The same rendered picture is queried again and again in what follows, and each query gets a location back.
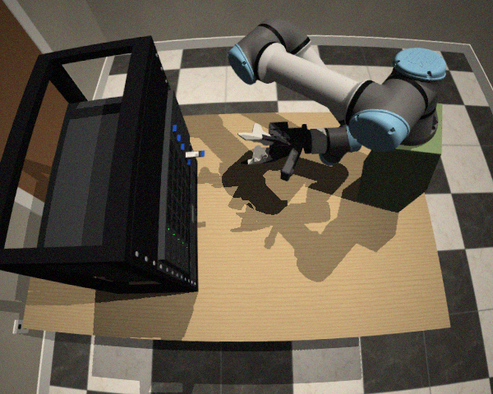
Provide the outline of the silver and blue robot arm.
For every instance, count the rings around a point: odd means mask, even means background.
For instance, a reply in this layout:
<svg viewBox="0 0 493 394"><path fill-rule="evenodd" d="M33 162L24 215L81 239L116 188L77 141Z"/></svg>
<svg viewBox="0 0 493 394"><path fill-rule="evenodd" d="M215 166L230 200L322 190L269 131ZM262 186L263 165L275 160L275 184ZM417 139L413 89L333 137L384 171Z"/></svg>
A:
<svg viewBox="0 0 493 394"><path fill-rule="evenodd" d="M276 82L331 111L339 127L310 129L311 154L319 154L325 165L335 165L362 146L386 152L400 144L425 144L436 133L446 63L429 49L399 52L382 85L359 83L329 70L299 27L273 18L235 44L228 60L248 85Z"/></svg>

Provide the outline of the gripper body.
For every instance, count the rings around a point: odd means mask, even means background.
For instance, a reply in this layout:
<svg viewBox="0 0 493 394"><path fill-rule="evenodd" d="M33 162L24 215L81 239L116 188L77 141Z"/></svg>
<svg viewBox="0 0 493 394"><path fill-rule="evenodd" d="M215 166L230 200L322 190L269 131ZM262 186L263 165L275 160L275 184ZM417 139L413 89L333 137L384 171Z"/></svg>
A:
<svg viewBox="0 0 493 394"><path fill-rule="evenodd" d="M286 141L286 144L270 145L269 154L272 154L273 158L285 158L289 155L295 141L303 143L305 153L311 153L312 150L312 138L311 131L307 129L306 124L302 124L302 127L288 128L287 121L270 122L269 134L271 136L280 136L282 140Z"/></svg>

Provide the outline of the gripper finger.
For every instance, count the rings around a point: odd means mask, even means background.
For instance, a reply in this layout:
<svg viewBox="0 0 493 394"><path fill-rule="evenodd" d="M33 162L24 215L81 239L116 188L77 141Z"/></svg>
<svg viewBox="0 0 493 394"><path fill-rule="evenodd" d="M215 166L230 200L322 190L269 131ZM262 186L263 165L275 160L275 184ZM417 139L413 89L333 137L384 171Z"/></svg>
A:
<svg viewBox="0 0 493 394"><path fill-rule="evenodd" d="M258 163L271 163L279 160L280 158L273 158L272 154L269 154L270 148L262 149L260 145L254 148L252 159L241 162L244 165L258 164Z"/></svg>
<svg viewBox="0 0 493 394"><path fill-rule="evenodd" d="M277 144L286 144L285 140L282 140L280 136L270 134L264 132L259 124L254 124L252 133L237 133L244 140L250 140L253 142L262 143L265 146L268 145L277 145Z"/></svg>

